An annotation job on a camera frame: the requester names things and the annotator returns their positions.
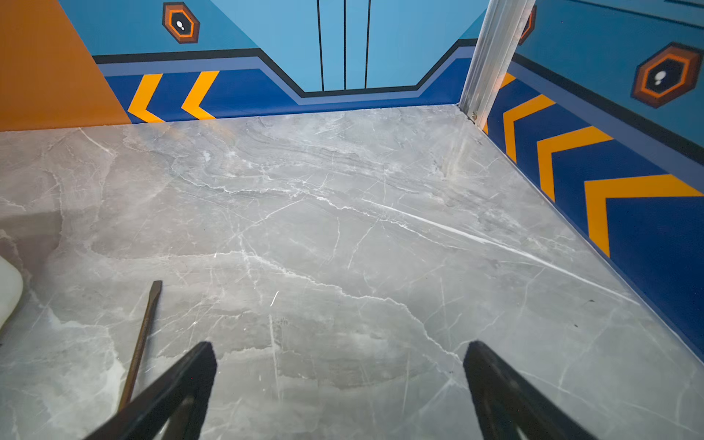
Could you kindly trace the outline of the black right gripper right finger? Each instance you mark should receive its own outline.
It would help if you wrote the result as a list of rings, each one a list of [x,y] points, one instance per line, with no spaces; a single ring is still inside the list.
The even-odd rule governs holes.
[[[485,439],[592,439],[485,343],[470,342],[463,361]]]

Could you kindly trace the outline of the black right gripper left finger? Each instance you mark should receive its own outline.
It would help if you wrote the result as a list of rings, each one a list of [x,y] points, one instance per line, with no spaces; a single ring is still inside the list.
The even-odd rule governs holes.
[[[208,341],[196,344],[89,439],[198,439],[217,370]]]

